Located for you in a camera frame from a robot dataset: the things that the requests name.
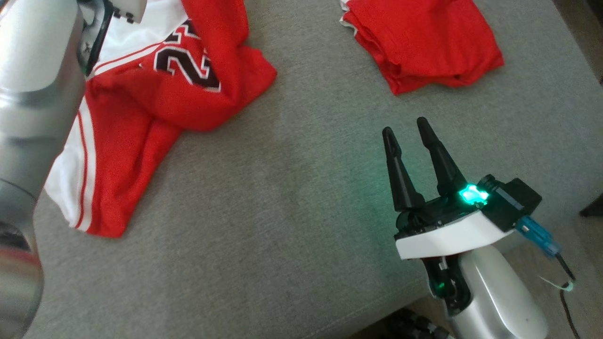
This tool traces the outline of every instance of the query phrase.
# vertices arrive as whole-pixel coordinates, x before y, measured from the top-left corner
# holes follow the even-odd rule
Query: folded red cloth
[[[398,95],[429,83],[468,86],[504,65],[472,0],[349,0],[343,20]]]

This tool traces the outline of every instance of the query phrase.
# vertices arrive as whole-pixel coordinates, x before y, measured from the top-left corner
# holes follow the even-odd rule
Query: jersey number
[[[212,70],[209,58],[205,55],[201,60],[201,67],[199,67],[191,53],[184,48],[167,46],[155,54],[155,70],[174,75],[177,69],[182,72],[189,84],[196,84],[210,90],[220,90],[218,77]]]

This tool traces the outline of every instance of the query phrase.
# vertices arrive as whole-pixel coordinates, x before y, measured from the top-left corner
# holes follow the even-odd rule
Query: blue cable connector
[[[561,247],[553,241],[551,233],[529,215],[521,218],[515,225],[515,229],[538,245],[550,258],[554,258],[561,251]]]

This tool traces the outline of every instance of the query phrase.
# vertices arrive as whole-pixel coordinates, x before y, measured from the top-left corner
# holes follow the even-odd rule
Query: glowing led light
[[[488,194],[486,192],[478,190],[478,187],[475,185],[468,185],[465,189],[459,192],[468,204],[486,204],[486,200],[488,199]]]

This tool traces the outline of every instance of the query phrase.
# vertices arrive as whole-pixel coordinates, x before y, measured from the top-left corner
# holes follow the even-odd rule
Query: gray couch
[[[69,229],[40,199],[46,287],[27,338],[342,338],[418,299],[380,137],[392,126],[434,198],[418,116],[469,180],[521,177],[544,198],[535,217],[563,227],[603,189],[603,90],[551,1],[476,3],[507,65],[394,97],[335,0],[247,1],[276,82],[180,138],[122,239]]]

